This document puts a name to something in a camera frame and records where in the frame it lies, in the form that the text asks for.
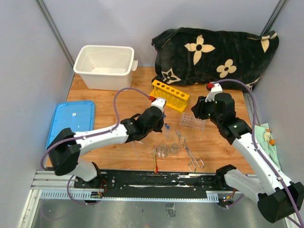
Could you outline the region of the clear plastic tube rack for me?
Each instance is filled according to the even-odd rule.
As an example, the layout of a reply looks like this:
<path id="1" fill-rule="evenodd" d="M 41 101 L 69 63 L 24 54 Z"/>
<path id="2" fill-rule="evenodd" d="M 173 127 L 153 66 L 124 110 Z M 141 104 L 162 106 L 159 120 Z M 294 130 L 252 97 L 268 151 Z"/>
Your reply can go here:
<path id="1" fill-rule="evenodd" d="M 183 112 L 180 120 L 180 126 L 204 131 L 205 120 L 195 118 L 194 114 Z"/>

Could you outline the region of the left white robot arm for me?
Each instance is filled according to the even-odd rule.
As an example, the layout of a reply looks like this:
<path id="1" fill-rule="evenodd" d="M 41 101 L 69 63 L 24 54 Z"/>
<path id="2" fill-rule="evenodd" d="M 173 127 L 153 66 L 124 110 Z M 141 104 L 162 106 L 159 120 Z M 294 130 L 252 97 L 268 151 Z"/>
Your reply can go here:
<path id="1" fill-rule="evenodd" d="M 92 162 L 80 161 L 79 156 L 112 144 L 140 141 L 152 131 L 162 132 L 164 105 L 153 102 L 142 114 L 122 120 L 118 125 L 87 132 L 63 129 L 49 145 L 48 154 L 57 176 L 75 175 L 91 188 L 98 187 L 102 176 Z"/>

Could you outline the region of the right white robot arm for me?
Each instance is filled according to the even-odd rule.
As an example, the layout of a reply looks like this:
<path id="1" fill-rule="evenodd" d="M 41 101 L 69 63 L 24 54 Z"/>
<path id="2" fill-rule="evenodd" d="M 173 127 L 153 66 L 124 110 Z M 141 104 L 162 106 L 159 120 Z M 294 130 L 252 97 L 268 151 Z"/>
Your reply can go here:
<path id="1" fill-rule="evenodd" d="M 252 140 L 252 129 L 236 116 L 235 101 L 230 94 L 200 96 L 192 107 L 194 116 L 210 119 L 220 135 L 237 149 L 254 170 L 258 180 L 229 164 L 216 170 L 215 184 L 220 190 L 234 188 L 257 204 L 270 223 L 298 214 L 304 200 L 304 186 L 294 183 L 280 171 L 262 148 Z"/>

